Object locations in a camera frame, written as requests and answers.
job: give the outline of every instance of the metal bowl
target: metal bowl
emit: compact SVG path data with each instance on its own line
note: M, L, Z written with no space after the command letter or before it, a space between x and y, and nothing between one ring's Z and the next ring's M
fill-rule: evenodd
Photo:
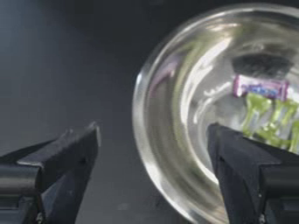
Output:
M163 196L193 223L229 223L211 169L211 123L239 130L247 113L233 96L237 74L299 87L299 10L243 4L197 17L163 42L138 76L135 140Z

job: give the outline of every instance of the dark surface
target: dark surface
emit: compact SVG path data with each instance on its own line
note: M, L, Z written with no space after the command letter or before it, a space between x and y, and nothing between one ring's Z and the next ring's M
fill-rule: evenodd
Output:
M0 155L101 124L103 147L78 223L185 223L138 156L135 79L174 27L235 2L2 0Z

